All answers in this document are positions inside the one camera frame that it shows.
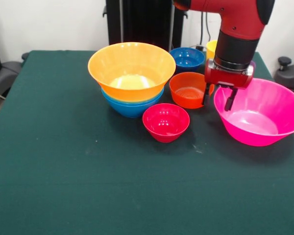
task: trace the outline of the yellow bowl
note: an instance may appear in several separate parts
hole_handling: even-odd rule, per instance
[[[97,51],[88,62],[88,71],[110,97],[140,102],[161,92],[175,66],[173,57],[160,47],[131,42]]]

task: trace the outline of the bowl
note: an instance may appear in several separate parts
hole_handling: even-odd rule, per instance
[[[206,88],[205,76],[197,72],[183,72],[170,80],[170,90],[173,101],[185,109],[197,109],[203,105],[203,95]],[[210,86],[209,95],[214,92]]]
[[[215,58],[217,44],[218,44],[217,40],[212,40],[212,41],[207,42],[206,61],[209,59],[213,60]]]
[[[173,49],[170,54],[176,62],[176,71],[197,71],[199,66],[205,62],[205,55],[201,51],[189,48],[179,47]]]
[[[111,98],[110,96],[108,96],[108,94],[105,93],[103,89],[101,89],[101,92],[103,96],[105,97],[105,99],[110,104],[110,106],[119,114],[127,118],[140,118],[146,109],[148,109],[150,106],[159,102],[164,92],[164,88],[153,99],[145,101],[145,102],[137,102],[137,103],[126,103],[122,101],[117,101]]]
[[[161,92],[175,72],[175,61],[154,45],[118,43],[97,51],[88,62],[88,71],[110,97],[141,102]]]
[[[214,104],[228,133],[239,142],[266,146],[294,133],[294,93],[277,83],[254,78],[238,90],[231,111],[225,111],[229,88],[218,88]]]
[[[190,125],[190,116],[174,104],[156,104],[143,114],[143,123],[157,141],[169,143],[179,138]]]

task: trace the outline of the stacked bowls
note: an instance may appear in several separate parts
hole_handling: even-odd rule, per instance
[[[135,42],[107,46],[88,63],[88,71],[101,86],[108,103],[129,118],[140,117],[159,101],[175,67],[167,51]]]

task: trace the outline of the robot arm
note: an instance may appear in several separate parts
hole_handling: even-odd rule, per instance
[[[208,60],[204,101],[210,84],[229,86],[233,92],[225,109],[230,110],[237,89],[246,88],[253,76],[250,62],[268,24],[275,0],[174,0],[181,10],[219,13],[221,28],[214,60]]]

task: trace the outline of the white wall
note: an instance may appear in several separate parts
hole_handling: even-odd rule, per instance
[[[108,45],[105,0],[0,0],[0,57],[20,60],[33,49],[96,50]],[[189,11],[182,46],[200,39],[200,12]],[[212,39],[218,38],[220,17],[209,14]],[[277,58],[294,61],[294,0],[276,0],[272,18],[257,49],[271,72]]]
[[[182,46],[184,47],[198,44],[200,41],[201,13],[189,11],[188,14],[189,18],[185,19],[183,28]],[[208,22],[212,39],[218,39],[220,16],[210,13]],[[206,44],[208,36],[205,30],[204,33],[203,44]],[[289,56],[294,62],[294,0],[275,0],[272,17],[260,39],[257,51],[260,52],[272,74],[278,68],[279,56]]]
[[[0,0],[0,58],[33,49],[96,50],[108,45],[105,0]]]

